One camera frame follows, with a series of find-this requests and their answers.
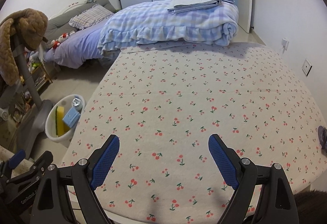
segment purple bed sheet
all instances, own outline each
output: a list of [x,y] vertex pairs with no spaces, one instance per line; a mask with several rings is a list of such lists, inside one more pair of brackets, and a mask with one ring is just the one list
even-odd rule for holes
[[107,19],[72,34],[55,50],[52,48],[44,54],[45,62],[55,62],[70,68],[79,68],[86,60],[103,58],[97,49],[100,32]]

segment gray stand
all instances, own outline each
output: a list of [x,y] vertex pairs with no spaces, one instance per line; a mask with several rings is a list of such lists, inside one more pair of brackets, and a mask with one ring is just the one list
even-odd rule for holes
[[13,39],[15,44],[15,50],[13,53],[18,70],[23,76],[27,89],[35,103],[35,107],[32,107],[24,116],[15,133],[17,138],[17,149],[23,149],[26,153],[26,159],[28,159],[36,137],[39,133],[45,130],[45,121],[53,105],[50,100],[41,100],[26,64],[24,45],[20,43],[17,34],[13,36]]

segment gray headboard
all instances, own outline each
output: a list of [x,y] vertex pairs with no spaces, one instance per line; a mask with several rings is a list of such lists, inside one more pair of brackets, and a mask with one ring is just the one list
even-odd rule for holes
[[111,12],[116,11],[116,9],[111,5],[109,0],[96,0],[95,3],[83,4],[77,8],[65,12],[62,15],[50,19],[48,21],[48,27],[45,32],[45,37],[49,40],[48,45],[50,46],[52,40],[58,39],[58,37],[60,37],[64,33],[70,33],[71,31],[75,31],[75,32],[78,31],[77,28],[71,27],[68,24],[68,22],[76,15],[79,15],[85,10],[92,8],[95,4],[100,4],[101,6],[103,6],[104,8],[106,8]]

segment blue box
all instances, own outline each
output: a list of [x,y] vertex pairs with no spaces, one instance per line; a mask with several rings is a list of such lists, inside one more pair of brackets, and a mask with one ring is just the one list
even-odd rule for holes
[[81,114],[74,108],[72,107],[63,117],[63,122],[66,123],[66,125],[69,128],[73,128],[74,125],[78,122],[80,119]]

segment plaid pillow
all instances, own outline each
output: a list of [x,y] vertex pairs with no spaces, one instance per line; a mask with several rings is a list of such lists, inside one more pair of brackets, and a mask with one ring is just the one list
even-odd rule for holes
[[88,9],[80,15],[76,15],[70,19],[69,25],[82,30],[101,22],[103,19],[106,19],[111,15],[113,15],[112,12],[101,5],[96,4],[91,9]]

